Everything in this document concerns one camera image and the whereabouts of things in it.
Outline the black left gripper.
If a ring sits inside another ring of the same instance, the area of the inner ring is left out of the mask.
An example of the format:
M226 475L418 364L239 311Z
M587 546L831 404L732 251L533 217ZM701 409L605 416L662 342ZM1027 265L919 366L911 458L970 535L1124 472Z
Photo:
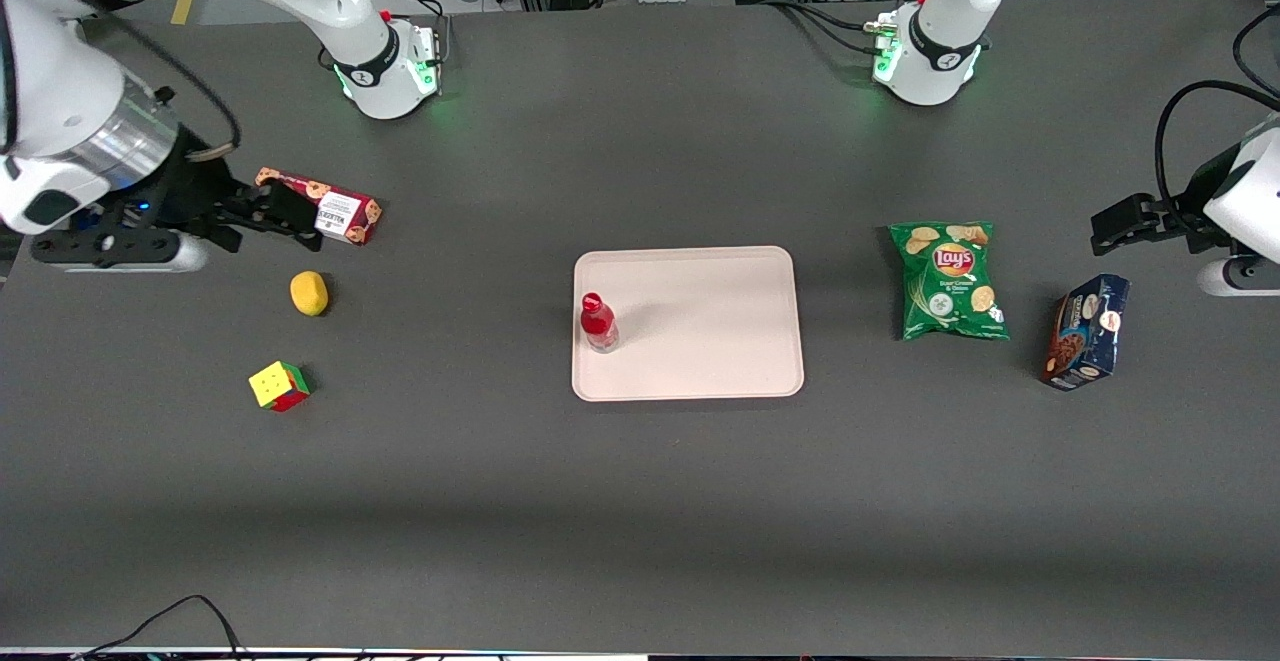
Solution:
M1091 250L1096 257L1140 242L1183 240L1189 254L1203 254L1235 238L1210 219L1206 205L1230 188L1238 151L1222 151L1199 165L1180 193L1180 210L1149 193L1134 193L1091 218Z

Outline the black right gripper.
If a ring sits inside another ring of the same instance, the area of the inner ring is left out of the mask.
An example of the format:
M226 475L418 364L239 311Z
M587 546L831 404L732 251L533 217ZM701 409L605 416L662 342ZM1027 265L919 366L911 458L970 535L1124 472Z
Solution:
M237 254L242 229L320 240L317 206L283 183L255 190L236 179L221 159L195 163L188 152L209 150L195 133L179 133L164 163L141 182L100 202L108 229L161 228L207 240Z

